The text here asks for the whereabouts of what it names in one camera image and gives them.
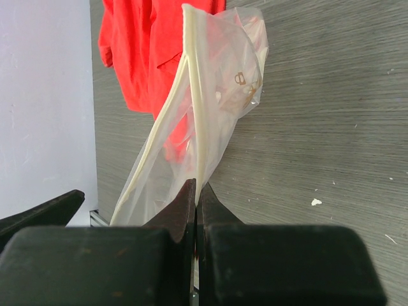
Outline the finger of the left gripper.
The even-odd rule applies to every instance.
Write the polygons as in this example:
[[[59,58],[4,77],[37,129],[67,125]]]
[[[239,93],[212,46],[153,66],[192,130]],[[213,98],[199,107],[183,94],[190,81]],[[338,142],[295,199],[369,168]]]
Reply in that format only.
[[[13,235],[24,228],[66,226],[84,200],[84,192],[74,189],[29,210],[1,219],[1,251]]]

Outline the clear polka dot zip bag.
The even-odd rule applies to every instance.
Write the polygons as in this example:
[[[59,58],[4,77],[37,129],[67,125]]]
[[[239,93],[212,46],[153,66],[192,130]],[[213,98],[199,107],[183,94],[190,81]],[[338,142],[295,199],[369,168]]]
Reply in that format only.
[[[261,98],[268,38],[260,9],[215,15],[182,5],[183,51],[172,87],[119,196],[111,226],[141,226],[186,182],[192,200],[220,163],[238,120]]]

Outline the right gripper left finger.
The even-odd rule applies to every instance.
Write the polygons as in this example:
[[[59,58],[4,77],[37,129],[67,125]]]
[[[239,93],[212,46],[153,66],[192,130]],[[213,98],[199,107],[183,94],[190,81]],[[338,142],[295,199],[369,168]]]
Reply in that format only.
[[[189,305],[196,182],[143,226],[31,226],[1,253],[2,305]]]

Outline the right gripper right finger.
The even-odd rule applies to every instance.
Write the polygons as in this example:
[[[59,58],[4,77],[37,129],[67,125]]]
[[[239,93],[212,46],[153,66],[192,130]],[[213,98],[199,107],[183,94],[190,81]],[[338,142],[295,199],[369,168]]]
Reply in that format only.
[[[245,224],[210,185],[197,208],[200,305],[386,305],[352,229]]]

